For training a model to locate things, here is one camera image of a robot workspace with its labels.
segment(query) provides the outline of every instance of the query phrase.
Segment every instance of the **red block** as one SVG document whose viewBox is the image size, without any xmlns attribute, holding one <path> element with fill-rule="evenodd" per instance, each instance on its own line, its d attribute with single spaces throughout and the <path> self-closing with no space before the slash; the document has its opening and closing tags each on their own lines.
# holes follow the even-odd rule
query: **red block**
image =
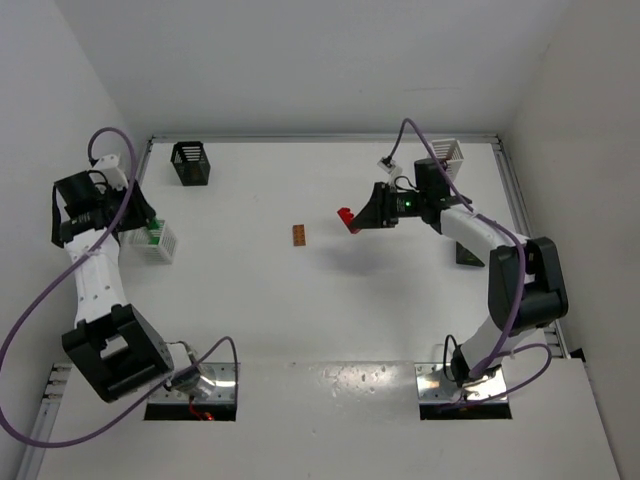
<svg viewBox="0 0 640 480">
<path fill-rule="evenodd" d="M 351 209 L 350 208 L 342 207 L 340 210 L 338 210 L 338 216 L 342 219 L 342 221 L 344 222 L 344 224 L 347 226 L 347 228 L 349 229 L 349 231 L 351 233 L 355 234 L 355 233 L 358 233 L 360 231 L 359 228 L 351 228 L 349 226 L 349 225 L 351 225 L 351 222 L 355 218 L 355 215 L 353 213 L 351 213 Z"/>
</svg>

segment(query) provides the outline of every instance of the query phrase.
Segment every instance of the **cable connector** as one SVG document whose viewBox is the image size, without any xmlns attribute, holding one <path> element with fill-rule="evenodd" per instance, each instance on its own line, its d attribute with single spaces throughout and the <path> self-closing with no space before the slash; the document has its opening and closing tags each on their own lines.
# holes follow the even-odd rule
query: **cable connector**
<svg viewBox="0 0 640 480">
<path fill-rule="evenodd" d="M 100 172 L 111 188 L 122 191 L 129 187 L 129 181 L 120 163 L 119 154 L 105 155 L 96 160 L 92 170 Z"/>
<path fill-rule="evenodd" d="M 391 157 L 384 157 L 378 162 L 378 166 L 386 173 L 391 175 L 391 172 L 397 167 L 396 162 Z"/>
</svg>

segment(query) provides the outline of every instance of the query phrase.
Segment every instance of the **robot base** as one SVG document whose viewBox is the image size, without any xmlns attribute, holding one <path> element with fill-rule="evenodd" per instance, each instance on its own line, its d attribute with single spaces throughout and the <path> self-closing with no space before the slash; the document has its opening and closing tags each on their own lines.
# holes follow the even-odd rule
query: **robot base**
<svg viewBox="0 0 640 480">
<path fill-rule="evenodd" d="M 487 420 L 510 419 L 507 396 L 489 400 L 468 408 L 443 410 L 442 407 L 457 401 L 474 401 L 498 395 L 506 390 L 502 369 L 498 368 L 491 377 L 458 386 L 444 376 L 442 363 L 416 363 L 416 385 L 420 420 Z"/>
<path fill-rule="evenodd" d="M 233 363 L 203 363 L 203 374 L 212 379 L 212 392 L 207 399 L 196 399 L 192 408 L 211 420 L 235 422 L 235 371 Z M 189 397 L 177 390 L 159 389 L 149 397 L 145 420 L 201 420 L 189 410 Z"/>
</svg>

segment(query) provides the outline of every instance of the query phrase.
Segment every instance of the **white table surface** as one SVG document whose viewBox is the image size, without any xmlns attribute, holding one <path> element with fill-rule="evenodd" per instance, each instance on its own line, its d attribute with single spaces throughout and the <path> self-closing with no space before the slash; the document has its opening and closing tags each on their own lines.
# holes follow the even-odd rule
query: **white table surface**
<svg viewBox="0 0 640 480">
<path fill-rule="evenodd" d="M 191 188 L 171 148 L 154 146 L 143 190 L 179 238 L 175 262 L 143 267 L 125 253 L 125 291 L 166 340 L 204 350 L 235 338 L 238 420 L 144 422 L 140 408 L 88 444 L 48 451 L 40 479 L 618 478 L 578 361 L 554 360 L 514 394 L 513 420 L 419 420 L 412 362 L 440 359 L 447 333 L 473 334 L 487 272 L 456 266 L 454 243 L 417 219 L 348 233 L 335 212 L 368 200 L 388 144 L 207 144 L 209 185 Z M 461 191 L 512 227 L 491 146 L 463 153 Z M 408 143 L 396 159 L 412 176 L 423 156 Z M 307 246 L 294 248 L 298 223 Z M 507 382 L 543 356 L 507 360 Z M 229 361 L 228 350 L 213 359 Z M 130 401 L 103 404 L 73 372 L 52 439 L 86 433 Z"/>
</svg>

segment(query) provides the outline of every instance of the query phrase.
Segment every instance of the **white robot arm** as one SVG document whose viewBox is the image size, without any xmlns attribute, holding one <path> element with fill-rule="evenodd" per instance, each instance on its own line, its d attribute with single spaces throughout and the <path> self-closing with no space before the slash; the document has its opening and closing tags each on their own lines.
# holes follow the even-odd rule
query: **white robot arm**
<svg viewBox="0 0 640 480">
<path fill-rule="evenodd" d="M 69 358 L 106 402 L 163 378 L 168 388 L 206 398 L 209 382 L 203 381 L 206 378 L 199 368 L 171 378 L 174 371 L 195 363 L 189 345 L 165 343 L 124 294 L 117 235 L 149 228 L 156 222 L 155 210 L 144 199 L 138 183 L 128 185 L 120 158 L 109 155 L 99 159 L 91 170 L 54 185 L 52 241 L 67 251 L 72 262 L 89 256 L 74 272 L 78 310 L 74 328 L 62 336 Z M 113 220 L 127 188 L 134 190 L 114 234 L 90 252 Z M 61 221 L 56 192 L 66 203 L 68 221 Z"/>
<path fill-rule="evenodd" d="M 536 328 L 542 328 L 566 315 L 568 301 L 555 244 L 548 238 L 529 239 L 514 235 L 524 250 L 527 278 L 519 300 L 515 320 L 508 325 L 509 313 L 516 302 L 519 281 L 517 248 L 512 239 L 480 220 L 475 213 L 460 208 L 460 198 L 450 187 L 431 158 L 414 163 L 416 186 L 396 187 L 374 184 L 371 199 L 354 216 L 348 208 L 338 215 L 351 233 L 361 229 L 393 228 L 403 217 L 420 217 L 437 233 L 456 240 L 489 267 L 489 317 L 477 332 L 456 348 L 451 371 L 458 386 L 481 378 L 497 368 L 502 357 L 490 357 L 499 340 L 507 337 L 500 352 L 511 352 Z"/>
</svg>

